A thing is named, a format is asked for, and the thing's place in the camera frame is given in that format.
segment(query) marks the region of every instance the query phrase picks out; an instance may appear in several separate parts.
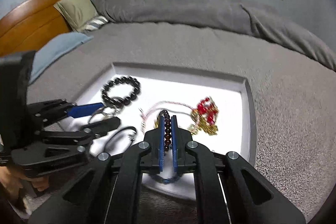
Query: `black cable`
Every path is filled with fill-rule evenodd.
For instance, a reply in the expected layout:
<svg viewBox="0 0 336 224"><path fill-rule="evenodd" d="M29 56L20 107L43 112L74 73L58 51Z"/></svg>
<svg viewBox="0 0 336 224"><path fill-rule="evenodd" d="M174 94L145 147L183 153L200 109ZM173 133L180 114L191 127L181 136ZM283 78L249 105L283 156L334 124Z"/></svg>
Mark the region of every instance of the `black cable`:
<svg viewBox="0 0 336 224"><path fill-rule="evenodd" d="M125 130L132 130L132 131L134 131L134 134L132 134L132 135L129 134L129 135L128 135L128 137L129 137L129 139L130 139L131 142L130 142L129 146L128 146L125 150L127 150L131 145L133 145L133 143L135 142L136 136L138 135L138 131L137 131L137 129L136 129L135 127L124 127L124 128L121 128L120 130L118 130L115 134L113 134L113 135L111 136L110 139L108 139L108 141L107 141L107 142L105 143L105 145L104 145L103 152L108 153L108 152L106 151L106 148L109 146L111 140L112 140L115 136L117 136L120 132L123 132L123 131L125 131Z"/></svg>

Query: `wooden headboard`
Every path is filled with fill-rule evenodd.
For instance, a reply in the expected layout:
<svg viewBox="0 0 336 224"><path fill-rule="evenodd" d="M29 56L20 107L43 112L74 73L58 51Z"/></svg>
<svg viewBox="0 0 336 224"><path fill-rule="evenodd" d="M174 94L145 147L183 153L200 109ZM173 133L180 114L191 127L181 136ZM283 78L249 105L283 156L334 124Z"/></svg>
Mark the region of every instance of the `wooden headboard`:
<svg viewBox="0 0 336 224"><path fill-rule="evenodd" d="M39 50L72 29L53 5L58 0L27 0L0 20L0 56Z"/></svg>

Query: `human hand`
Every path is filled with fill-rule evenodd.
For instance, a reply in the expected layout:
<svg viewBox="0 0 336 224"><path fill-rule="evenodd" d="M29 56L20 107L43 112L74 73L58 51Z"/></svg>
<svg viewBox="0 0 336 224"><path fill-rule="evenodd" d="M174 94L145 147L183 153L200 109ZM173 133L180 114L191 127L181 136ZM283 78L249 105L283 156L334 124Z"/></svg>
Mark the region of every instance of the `human hand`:
<svg viewBox="0 0 336 224"><path fill-rule="evenodd" d="M19 190L23 188L20 179L31 181L39 192L49 187L49 176L40 178L28 178L16 166L0 166L0 182L4 186L7 198L15 203L19 197Z"/></svg>

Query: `striped pillow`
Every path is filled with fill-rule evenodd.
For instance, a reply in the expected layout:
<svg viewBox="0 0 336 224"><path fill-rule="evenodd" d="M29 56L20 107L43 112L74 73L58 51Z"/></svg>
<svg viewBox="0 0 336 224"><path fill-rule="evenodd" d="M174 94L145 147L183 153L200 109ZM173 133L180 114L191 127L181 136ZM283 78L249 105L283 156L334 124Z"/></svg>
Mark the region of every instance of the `striped pillow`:
<svg viewBox="0 0 336 224"><path fill-rule="evenodd" d="M97 16L90 19L88 22L85 23L82 30L84 31L96 31L99 30L102 25L105 25L109 21L103 16Z"/></svg>

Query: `light blue pillow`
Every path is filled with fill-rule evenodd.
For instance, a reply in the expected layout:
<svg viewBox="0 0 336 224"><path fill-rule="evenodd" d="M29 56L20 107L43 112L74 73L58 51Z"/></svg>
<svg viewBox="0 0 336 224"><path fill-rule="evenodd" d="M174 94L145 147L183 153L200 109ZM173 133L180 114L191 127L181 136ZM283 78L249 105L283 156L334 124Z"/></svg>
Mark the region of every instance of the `light blue pillow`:
<svg viewBox="0 0 336 224"><path fill-rule="evenodd" d="M78 32L62 33L54 37L35 54L29 84L32 84L47 67L61 56L92 38Z"/></svg>

